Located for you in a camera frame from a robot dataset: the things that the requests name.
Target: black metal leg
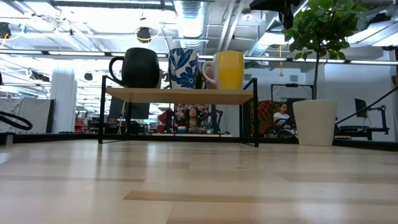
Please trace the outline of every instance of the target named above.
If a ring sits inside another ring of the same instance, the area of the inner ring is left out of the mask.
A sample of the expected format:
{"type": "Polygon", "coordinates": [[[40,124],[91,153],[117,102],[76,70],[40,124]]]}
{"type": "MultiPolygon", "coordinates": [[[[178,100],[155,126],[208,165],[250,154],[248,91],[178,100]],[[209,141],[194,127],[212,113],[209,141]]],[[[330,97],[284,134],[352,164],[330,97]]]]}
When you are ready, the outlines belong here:
{"type": "Polygon", "coordinates": [[[254,97],[254,147],[259,147],[259,98],[257,95],[257,78],[253,80],[253,97],[254,97]]]}
{"type": "Polygon", "coordinates": [[[127,104],[127,115],[126,115],[126,139],[130,138],[130,133],[131,133],[131,108],[132,108],[132,103],[127,104]]]}
{"type": "Polygon", "coordinates": [[[216,105],[211,105],[211,128],[213,129],[213,133],[212,134],[217,134],[216,105]]]}
{"type": "Polygon", "coordinates": [[[242,105],[239,105],[239,138],[243,142],[243,112],[242,105]]]}
{"type": "Polygon", "coordinates": [[[106,75],[102,76],[101,84],[101,106],[99,108],[99,130],[98,130],[98,144],[103,143],[104,138],[104,114],[105,114],[105,93],[106,93],[106,75]]]}
{"type": "Polygon", "coordinates": [[[372,141],[373,140],[373,132],[371,131],[366,131],[368,134],[368,141],[372,141]]]}

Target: person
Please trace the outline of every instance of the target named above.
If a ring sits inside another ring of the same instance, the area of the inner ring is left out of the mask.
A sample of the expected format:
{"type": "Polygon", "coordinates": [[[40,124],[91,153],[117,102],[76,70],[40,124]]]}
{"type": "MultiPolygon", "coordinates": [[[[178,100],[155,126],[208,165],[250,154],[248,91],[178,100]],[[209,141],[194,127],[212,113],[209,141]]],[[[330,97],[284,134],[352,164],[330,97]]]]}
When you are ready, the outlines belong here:
{"type": "Polygon", "coordinates": [[[185,110],[184,118],[188,133],[206,133],[206,130],[203,128],[204,122],[199,119],[200,114],[201,111],[194,107],[185,110]]]}
{"type": "MultiPolygon", "coordinates": [[[[290,116],[286,113],[287,112],[287,104],[282,103],[281,106],[279,107],[279,112],[274,114],[274,123],[280,119],[275,125],[278,127],[281,127],[287,119],[290,118],[290,116]]],[[[289,124],[285,124],[283,126],[285,129],[292,129],[292,127],[289,124]]]]}

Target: yellow mug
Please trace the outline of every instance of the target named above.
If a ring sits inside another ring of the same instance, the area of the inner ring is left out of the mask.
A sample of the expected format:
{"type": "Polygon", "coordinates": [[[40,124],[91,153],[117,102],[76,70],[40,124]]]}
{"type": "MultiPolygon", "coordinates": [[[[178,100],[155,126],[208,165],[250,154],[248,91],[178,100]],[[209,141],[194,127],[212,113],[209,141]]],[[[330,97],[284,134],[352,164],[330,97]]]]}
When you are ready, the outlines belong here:
{"type": "Polygon", "coordinates": [[[212,62],[205,62],[201,68],[203,77],[217,86],[217,90],[240,90],[243,83],[243,53],[226,50],[214,54],[212,62]],[[214,68],[214,79],[206,74],[206,67],[214,68]]]}

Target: floral pattern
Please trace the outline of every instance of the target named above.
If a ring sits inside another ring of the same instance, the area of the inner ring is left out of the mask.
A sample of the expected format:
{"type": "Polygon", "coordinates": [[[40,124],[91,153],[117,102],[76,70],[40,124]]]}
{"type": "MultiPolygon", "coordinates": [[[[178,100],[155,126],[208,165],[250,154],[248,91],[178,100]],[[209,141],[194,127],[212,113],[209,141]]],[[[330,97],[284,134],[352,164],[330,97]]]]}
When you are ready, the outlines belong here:
{"type": "Polygon", "coordinates": [[[172,88],[195,88],[198,74],[198,54],[191,49],[172,49],[169,75],[172,88]]]}

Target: shelf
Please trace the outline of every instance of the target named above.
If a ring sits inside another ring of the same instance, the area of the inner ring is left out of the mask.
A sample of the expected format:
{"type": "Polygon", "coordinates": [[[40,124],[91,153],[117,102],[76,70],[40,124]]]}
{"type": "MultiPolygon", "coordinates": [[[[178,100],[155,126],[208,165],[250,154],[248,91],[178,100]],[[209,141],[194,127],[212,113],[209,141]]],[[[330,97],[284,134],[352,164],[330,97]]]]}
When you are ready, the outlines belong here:
{"type": "Polygon", "coordinates": [[[241,105],[253,97],[252,90],[162,90],[150,88],[107,88],[106,92],[130,103],[241,105]]]}
{"type": "MultiPolygon", "coordinates": [[[[152,136],[174,136],[172,133],[154,133],[152,136]]],[[[222,134],[221,137],[218,134],[175,134],[178,137],[213,137],[213,138],[231,138],[232,134],[222,134]]]]}

